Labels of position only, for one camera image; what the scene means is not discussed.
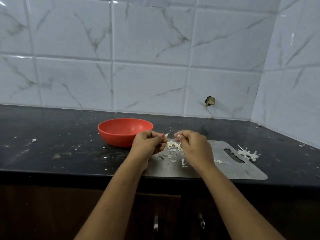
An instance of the metal handle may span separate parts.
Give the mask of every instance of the metal handle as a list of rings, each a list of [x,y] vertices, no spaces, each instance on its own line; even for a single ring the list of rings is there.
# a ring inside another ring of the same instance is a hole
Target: metal handle
[[[154,217],[153,231],[158,232],[158,217]]]
[[[200,226],[202,229],[206,228],[205,221],[203,220],[202,214],[199,214],[199,219],[200,219]]]

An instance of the cutting board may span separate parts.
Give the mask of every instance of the cutting board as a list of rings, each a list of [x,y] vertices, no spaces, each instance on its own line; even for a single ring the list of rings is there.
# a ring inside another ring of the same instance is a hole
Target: cutting board
[[[228,143],[217,140],[209,140],[209,143],[212,147],[214,160],[220,160],[224,162],[220,164],[215,162],[215,165],[229,179],[266,180],[268,178],[265,173],[258,169],[244,156],[238,154],[238,151]],[[234,157],[237,157],[239,162],[232,159],[232,157],[225,152],[225,149],[231,150],[231,152],[234,154]],[[200,177],[193,167],[186,162],[183,151],[177,150],[172,152],[170,158],[164,155],[170,155],[167,148],[165,148],[162,152],[153,155],[149,160],[148,168],[143,173],[143,176],[174,178]]]

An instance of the backsplash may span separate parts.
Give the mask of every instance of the backsplash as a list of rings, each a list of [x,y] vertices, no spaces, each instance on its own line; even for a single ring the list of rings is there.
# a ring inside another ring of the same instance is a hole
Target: backsplash
[[[2,104],[249,120],[280,0],[0,2]]]
[[[281,0],[252,121],[320,149],[320,0]]]

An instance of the red bowl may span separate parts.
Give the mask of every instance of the red bowl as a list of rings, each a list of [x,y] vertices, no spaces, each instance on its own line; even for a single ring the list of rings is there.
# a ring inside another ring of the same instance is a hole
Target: red bowl
[[[98,125],[102,139],[116,147],[131,147],[136,134],[152,128],[149,121],[133,118],[106,120]]]

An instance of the granite countertop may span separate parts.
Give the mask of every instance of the granite countertop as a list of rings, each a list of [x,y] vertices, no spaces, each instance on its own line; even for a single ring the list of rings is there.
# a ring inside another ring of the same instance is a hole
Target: granite countertop
[[[113,118],[150,121],[158,132],[190,129],[208,140],[247,147],[261,156],[254,162],[267,180],[232,180],[240,185],[318,188],[320,150],[249,121],[190,118],[133,113],[0,105],[0,175],[6,183],[86,184],[110,177],[126,158],[128,148],[107,145],[98,134],[100,122]],[[195,184],[201,179],[143,178],[142,181]]]

